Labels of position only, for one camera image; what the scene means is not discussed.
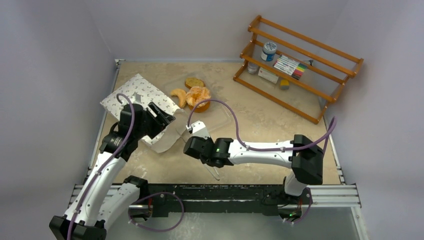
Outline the fake orange bread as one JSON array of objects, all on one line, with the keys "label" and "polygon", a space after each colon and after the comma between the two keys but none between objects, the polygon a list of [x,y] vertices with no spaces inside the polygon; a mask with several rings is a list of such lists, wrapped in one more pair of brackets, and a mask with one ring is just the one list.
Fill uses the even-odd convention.
[{"label": "fake orange bread", "polygon": [[[211,99],[211,92],[206,87],[194,86],[186,93],[186,102],[190,110],[201,101]],[[196,113],[202,113],[210,107],[210,102],[206,101],[197,106]]]}]

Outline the white patterned paper bag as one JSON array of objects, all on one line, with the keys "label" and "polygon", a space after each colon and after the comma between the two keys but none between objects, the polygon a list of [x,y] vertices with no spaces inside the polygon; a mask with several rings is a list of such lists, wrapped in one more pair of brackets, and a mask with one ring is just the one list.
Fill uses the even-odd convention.
[{"label": "white patterned paper bag", "polygon": [[144,136],[140,140],[156,153],[163,153],[169,150],[180,138],[183,131],[186,130],[188,114],[185,110],[179,108],[169,96],[140,74],[136,74],[129,81],[118,87],[114,92],[104,98],[100,104],[109,114],[119,120],[120,112],[128,102],[124,100],[123,103],[119,103],[116,95],[124,94],[130,99],[133,93],[138,93],[142,96],[143,101],[146,103],[146,106],[143,107],[144,109],[147,110],[148,104],[153,102],[160,109],[175,117],[175,120],[155,138],[151,139],[149,136]]}]

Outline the metal tongs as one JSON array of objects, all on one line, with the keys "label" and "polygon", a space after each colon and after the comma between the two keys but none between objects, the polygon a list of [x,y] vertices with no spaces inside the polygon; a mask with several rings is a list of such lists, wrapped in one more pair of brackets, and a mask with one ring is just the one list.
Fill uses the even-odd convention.
[{"label": "metal tongs", "polygon": [[[190,136],[191,136],[191,134],[188,132],[187,129],[185,129],[180,134],[180,138],[183,140],[184,143],[186,143],[188,141],[188,139],[190,138]],[[215,181],[220,181],[221,180],[221,177],[219,175],[219,172],[217,171],[217,169],[215,167],[208,166],[205,163],[203,163],[202,165],[210,173],[210,175],[214,178]]]}]

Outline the fake bread slice brown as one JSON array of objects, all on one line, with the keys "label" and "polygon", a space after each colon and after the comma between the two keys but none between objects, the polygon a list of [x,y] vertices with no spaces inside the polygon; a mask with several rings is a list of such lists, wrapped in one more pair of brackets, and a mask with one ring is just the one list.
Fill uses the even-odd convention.
[{"label": "fake bread slice brown", "polygon": [[184,85],[188,88],[191,89],[192,87],[205,87],[205,83],[196,77],[188,77],[185,79],[184,81]]}]

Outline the fake croissant tan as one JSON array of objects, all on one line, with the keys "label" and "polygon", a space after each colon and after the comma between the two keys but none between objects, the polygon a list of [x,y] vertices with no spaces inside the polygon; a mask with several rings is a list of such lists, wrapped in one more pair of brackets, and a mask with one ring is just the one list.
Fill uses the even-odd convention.
[{"label": "fake croissant tan", "polygon": [[178,106],[180,108],[183,109],[186,106],[186,104],[187,104],[187,98],[186,98],[187,93],[183,89],[175,88],[170,92],[170,95],[172,97],[178,98]]}]

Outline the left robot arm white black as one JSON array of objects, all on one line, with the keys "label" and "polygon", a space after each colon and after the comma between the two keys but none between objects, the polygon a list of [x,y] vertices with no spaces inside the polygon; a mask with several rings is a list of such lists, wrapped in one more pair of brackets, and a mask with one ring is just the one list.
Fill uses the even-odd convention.
[{"label": "left robot arm white black", "polygon": [[138,148],[141,138],[154,138],[176,118],[150,102],[124,105],[120,117],[99,148],[96,164],[76,199],[62,216],[53,216],[49,228],[58,240],[104,240],[108,228],[126,205],[149,199],[147,181],[130,177],[117,194],[106,199],[117,174]]}]

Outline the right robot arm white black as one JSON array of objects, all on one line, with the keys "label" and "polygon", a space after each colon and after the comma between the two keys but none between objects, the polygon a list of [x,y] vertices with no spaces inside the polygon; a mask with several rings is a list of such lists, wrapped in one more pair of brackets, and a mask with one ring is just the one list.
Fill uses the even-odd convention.
[{"label": "right robot arm white black", "polygon": [[284,167],[291,173],[283,180],[280,196],[288,204],[300,198],[309,185],[323,184],[324,150],[304,135],[283,142],[246,142],[232,138],[191,136],[183,153],[210,167],[265,164]]}]

